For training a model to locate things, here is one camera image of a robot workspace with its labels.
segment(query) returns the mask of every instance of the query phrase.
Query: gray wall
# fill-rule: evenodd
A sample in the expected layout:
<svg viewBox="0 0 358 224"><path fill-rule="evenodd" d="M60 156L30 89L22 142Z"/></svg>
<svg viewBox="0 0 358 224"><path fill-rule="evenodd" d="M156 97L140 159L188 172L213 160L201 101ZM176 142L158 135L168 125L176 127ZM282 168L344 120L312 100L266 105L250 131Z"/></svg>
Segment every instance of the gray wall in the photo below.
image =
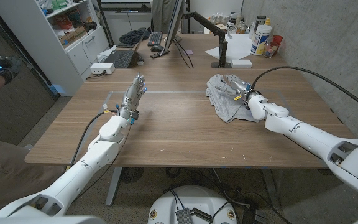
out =
<svg viewBox="0 0 358 224"><path fill-rule="evenodd" d="M247 24L270 18L284 37L280 55L289 65L320 73L358 97L358 1L245 0ZM304 75L358 138L358 103L326 82Z"/></svg>

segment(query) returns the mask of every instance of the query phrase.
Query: floor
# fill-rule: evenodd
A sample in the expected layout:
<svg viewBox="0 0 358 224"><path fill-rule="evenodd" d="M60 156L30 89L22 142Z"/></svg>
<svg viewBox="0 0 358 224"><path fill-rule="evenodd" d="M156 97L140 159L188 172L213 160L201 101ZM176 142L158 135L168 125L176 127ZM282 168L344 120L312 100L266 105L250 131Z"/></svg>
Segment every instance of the floor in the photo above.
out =
<svg viewBox="0 0 358 224"><path fill-rule="evenodd" d="M21 141L20 146L34 145L70 100L60 97L55 105ZM101 169L89 182L92 184L107 167ZM198 184L217 190L207 178L193 182L189 170L181 170L178 177L167 177L165 168L144 168L142 177L134 183L121 182L114 205L104 201L114 168L107 172L69 208L67 215L94 215L107 223L146 223L152 204L171 185ZM212 177L208 169L197 169ZM257 192L268 198L260 170L217 169L221 180L231 188L239 187L241 193ZM277 190L283 210L281 214L292 223L354 223L358 220L358 193L344 185L333 175L323 175L318 170L274 170ZM266 213L267 223L285 223L252 194L246 195ZM237 207L240 220L242 208Z"/></svg>

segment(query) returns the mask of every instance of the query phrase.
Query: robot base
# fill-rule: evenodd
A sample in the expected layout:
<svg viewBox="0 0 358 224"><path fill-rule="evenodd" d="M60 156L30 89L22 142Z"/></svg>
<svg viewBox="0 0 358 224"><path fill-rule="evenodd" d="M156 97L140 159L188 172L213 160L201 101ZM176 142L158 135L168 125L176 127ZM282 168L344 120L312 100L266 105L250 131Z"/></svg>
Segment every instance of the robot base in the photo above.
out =
<svg viewBox="0 0 358 224"><path fill-rule="evenodd" d="M205 212L211 217L215 212L227 202L227 200L219 195L217 192L207 189L206 187L200 187L195 185L181 186L173 189L178 195L185 208L192 210L194 208ZM181 210L182 206L177 200L178 208ZM175 198L171 192L163 194L157 199L152 205L149 213L148 224L156 223L178 223L175 212L177 206ZM236 224L237 220L235 217L230 217L234 214L234 209L230 203L225 205L222 210L216 214L214 223L229 223ZM191 220L194 224L205 224L206 220L192 215Z"/></svg>

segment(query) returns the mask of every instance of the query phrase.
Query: robotic hand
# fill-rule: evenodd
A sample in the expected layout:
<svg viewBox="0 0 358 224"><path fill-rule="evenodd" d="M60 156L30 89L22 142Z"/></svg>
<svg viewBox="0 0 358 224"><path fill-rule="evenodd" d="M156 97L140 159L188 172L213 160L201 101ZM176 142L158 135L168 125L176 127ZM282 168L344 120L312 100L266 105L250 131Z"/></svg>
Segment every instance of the robotic hand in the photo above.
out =
<svg viewBox="0 0 358 224"><path fill-rule="evenodd" d="M265 127L283 134L301 147L322 159L331 171L345 184L358 191L358 139L344 139L333 136L312 125L289 116L289 111L274 103L267 103L258 91L251 90L250 84L230 80L233 90L222 90L228 95L235 92L251 110L254 119L265 119Z"/></svg>
<svg viewBox="0 0 358 224"><path fill-rule="evenodd" d="M89 144L88 152L47 189L20 198L1 209L0 218L64 215L92 176L106 164L114 162L130 126L138 117L135 109L147 90L143 89L144 85L144 77L138 74L124 93L119 116L112 116L101 127L98 137Z"/></svg>
<svg viewBox="0 0 358 224"><path fill-rule="evenodd" d="M0 56L0 76L5 78L5 85L10 83L17 76L22 61L16 56L2 57Z"/></svg>

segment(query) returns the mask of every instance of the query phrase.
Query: laptop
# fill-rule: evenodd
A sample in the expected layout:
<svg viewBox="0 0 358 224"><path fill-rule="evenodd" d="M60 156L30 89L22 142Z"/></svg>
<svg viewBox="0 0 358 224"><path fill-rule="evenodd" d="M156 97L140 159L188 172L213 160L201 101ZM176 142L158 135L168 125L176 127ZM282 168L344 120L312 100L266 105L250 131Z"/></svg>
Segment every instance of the laptop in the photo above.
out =
<svg viewBox="0 0 358 224"><path fill-rule="evenodd" d="M113 63L115 68L128 68L131 64L136 63L139 58L137 49L143 41L144 34L145 32L143 32L135 50L115 50L111 52L103 63Z"/></svg>

